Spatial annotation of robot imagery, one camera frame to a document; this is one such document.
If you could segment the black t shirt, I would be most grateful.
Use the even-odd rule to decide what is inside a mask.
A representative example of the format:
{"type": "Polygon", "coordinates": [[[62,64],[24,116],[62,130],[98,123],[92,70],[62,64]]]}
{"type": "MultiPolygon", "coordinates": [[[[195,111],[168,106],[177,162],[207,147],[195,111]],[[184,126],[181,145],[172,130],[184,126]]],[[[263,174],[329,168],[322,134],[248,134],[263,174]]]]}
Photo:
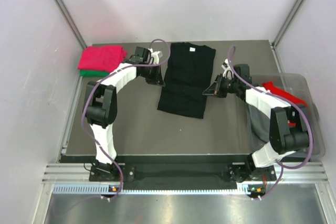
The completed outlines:
{"type": "Polygon", "coordinates": [[[189,42],[171,44],[160,99],[159,111],[203,119],[207,96],[203,95],[211,84],[216,50],[206,45],[189,42]]]}

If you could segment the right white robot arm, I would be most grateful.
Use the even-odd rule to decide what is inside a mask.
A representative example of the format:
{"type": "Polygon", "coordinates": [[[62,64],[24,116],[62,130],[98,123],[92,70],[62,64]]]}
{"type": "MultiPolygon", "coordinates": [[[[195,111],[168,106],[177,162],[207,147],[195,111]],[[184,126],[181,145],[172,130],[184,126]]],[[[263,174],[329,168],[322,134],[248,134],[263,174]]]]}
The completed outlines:
{"type": "Polygon", "coordinates": [[[236,169],[242,172],[239,181],[247,177],[258,179],[264,174],[264,168],[297,151],[307,148],[312,152],[313,134],[304,103],[295,102],[294,96],[282,90],[253,85],[247,64],[233,66],[226,60],[222,69],[223,73],[217,75],[204,95],[225,98],[234,94],[269,120],[268,141],[247,156],[242,168],[236,169]]]}

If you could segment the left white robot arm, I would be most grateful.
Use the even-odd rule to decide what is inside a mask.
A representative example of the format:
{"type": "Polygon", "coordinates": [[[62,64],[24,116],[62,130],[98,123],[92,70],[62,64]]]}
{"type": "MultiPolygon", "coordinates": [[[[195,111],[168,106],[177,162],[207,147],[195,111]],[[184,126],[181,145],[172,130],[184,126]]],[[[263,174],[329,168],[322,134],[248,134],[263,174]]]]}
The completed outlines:
{"type": "Polygon", "coordinates": [[[110,181],[120,178],[121,167],[116,161],[113,143],[113,123],[117,118],[117,95],[129,82],[143,77],[146,83],[165,86],[161,73],[161,51],[136,47],[135,53],[121,62],[106,77],[86,86],[82,120],[92,130],[88,135],[96,146],[96,157],[91,168],[91,181],[110,181]]]}

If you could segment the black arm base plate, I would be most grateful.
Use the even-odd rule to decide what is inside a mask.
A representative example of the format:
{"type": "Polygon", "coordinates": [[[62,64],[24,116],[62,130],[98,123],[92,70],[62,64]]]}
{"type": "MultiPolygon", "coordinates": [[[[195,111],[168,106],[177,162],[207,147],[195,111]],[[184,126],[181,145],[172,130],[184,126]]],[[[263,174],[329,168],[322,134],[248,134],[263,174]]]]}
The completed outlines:
{"type": "Polygon", "coordinates": [[[273,166],[252,173],[243,163],[127,163],[123,189],[233,189],[242,182],[274,182],[273,166]]]}

